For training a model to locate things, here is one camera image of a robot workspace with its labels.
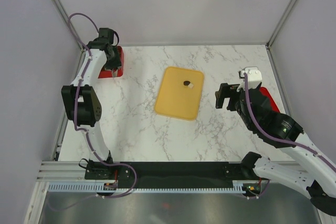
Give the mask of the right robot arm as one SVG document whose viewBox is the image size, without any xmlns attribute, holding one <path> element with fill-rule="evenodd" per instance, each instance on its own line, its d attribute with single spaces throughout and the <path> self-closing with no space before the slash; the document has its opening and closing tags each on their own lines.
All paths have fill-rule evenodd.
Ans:
<svg viewBox="0 0 336 224">
<path fill-rule="evenodd" d="M 321 212 L 335 216 L 335 163 L 315 146 L 299 123 L 279 111 L 263 87 L 246 90 L 239 84 L 222 83 L 215 97 L 216 108 L 221 109 L 228 99 L 226 109 L 237 112 L 249 131 L 304 168 L 298 172 L 249 152 L 240 165 L 244 178 L 257 175 L 278 182 L 307 197 Z"/>
</svg>

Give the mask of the red box lid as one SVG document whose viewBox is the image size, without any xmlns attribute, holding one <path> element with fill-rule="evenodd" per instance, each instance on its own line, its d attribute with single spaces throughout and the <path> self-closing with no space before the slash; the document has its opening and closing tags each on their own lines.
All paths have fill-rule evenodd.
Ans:
<svg viewBox="0 0 336 224">
<path fill-rule="evenodd" d="M 277 105 L 276 105 L 274 99 L 272 98 L 271 94 L 269 93 L 268 89 L 265 88 L 265 87 L 260 87 L 259 90 L 262 93 L 262 95 L 266 96 L 269 99 L 272 110 L 280 113 L 280 110 L 277 107 Z"/>
</svg>

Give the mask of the right aluminium frame post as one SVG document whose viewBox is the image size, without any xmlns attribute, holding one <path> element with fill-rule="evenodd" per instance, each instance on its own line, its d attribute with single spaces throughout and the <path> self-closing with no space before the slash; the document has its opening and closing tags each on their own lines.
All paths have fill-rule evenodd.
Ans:
<svg viewBox="0 0 336 224">
<path fill-rule="evenodd" d="M 268 42 L 266 43 L 266 49 L 270 50 L 272 45 L 274 44 L 276 38 L 278 37 L 280 31 L 282 30 L 283 25 L 287 21 L 289 15 L 291 14 L 293 8 L 295 7 L 298 0 L 290 0 L 287 4 L 283 14 L 281 15 L 278 23 L 275 26 L 275 29 L 273 30 Z"/>
</svg>

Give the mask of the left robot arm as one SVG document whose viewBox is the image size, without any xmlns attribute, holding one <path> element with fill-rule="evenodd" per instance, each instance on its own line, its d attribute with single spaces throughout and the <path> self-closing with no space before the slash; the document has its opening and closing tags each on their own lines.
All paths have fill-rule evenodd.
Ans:
<svg viewBox="0 0 336 224">
<path fill-rule="evenodd" d="M 122 67 L 118 34 L 110 28 L 99 28 L 98 37 L 85 45 L 85 59 L 79 73 L 68 86 L 63 86 L 61 96 L 68 120 L 80 132 L 89 149 L 89 161 L 99 162 L 97 174 L 103 179 L 114 175 L 115 167 L 110 150 L 102 136 L 100 119 L 102 105 L 94 86 L 102 70 L 113 74 Z"/>
</svg>

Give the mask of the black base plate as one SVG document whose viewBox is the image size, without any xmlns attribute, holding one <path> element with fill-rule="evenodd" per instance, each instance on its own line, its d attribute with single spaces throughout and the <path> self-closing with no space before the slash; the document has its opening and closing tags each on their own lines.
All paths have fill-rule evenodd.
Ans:
<svg viewBox="0 0 336 224">
<path fill-rule="evenodd" d="M 114 167 L 89 162 L 87 180 L 116 179 L 126 188 L 137 187 L 227 187 L 235 180 L 259 180 L 240 163 L 229 162 L 121 162 Z"/>
</svg>

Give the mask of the metal serving tongs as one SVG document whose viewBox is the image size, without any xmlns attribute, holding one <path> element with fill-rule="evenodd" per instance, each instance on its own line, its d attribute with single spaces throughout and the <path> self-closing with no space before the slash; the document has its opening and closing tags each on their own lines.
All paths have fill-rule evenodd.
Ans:
<svg viewBox="0 0 336 224">
<path fill-rule="evenodd" d="M 118 76 L 118 69 L 113 69 L 112 70 L 112 77 L 115 78 Z"/>
</svg>

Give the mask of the yellow plastic tray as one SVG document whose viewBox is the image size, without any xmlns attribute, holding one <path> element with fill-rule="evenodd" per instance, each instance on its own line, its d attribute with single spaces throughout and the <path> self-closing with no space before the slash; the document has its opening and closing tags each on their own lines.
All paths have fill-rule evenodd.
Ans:
<svg viewBox="0 0 336 224">
<path fill-rule="evenodd" d="M 192 89 L 183 84 L 189 81 Z M 193 121 L 200 106 L 204 74 L 198 70 L 167 67 L 159 88 L 154 111 L 158 115 Z"/>
</svg>

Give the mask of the red compartment box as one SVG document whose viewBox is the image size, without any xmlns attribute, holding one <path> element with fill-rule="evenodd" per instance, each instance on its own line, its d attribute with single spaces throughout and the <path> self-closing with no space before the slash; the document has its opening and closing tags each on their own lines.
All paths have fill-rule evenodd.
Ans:
<svg viewBox="0 0 336 224">
<path fill-rule="evenodd" d="M 121 46 L 109 46 L 107 49 L 107 62 L 102 67 L 98 78 L 112 78 L 112 70 L 118 69 L 118 76 L 123 75 L 124 52 Z"/>
</svg>

